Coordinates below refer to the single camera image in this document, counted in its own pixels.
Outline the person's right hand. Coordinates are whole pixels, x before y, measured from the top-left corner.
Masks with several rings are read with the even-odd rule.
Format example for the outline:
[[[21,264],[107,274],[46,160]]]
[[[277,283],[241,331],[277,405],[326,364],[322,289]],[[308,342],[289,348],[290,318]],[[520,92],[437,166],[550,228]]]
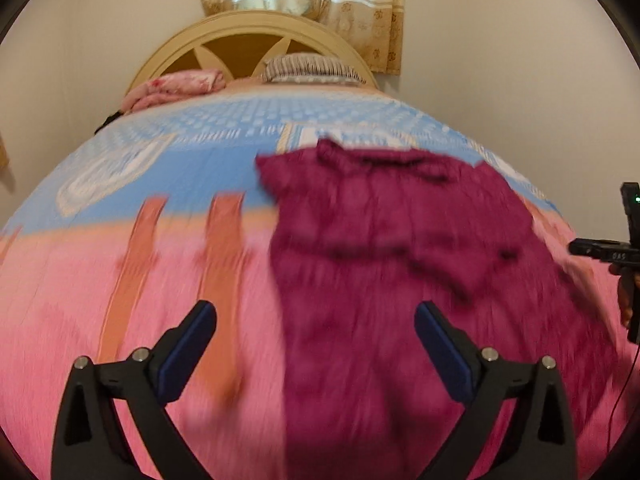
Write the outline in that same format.
[[[639,274],[632,273],[631,270],[623,269],[615,264],[608,266],[608,272],[618,277],[617,303],[620,309],[620,324],[628,328],[632,319],[634,291],[639,286]]]

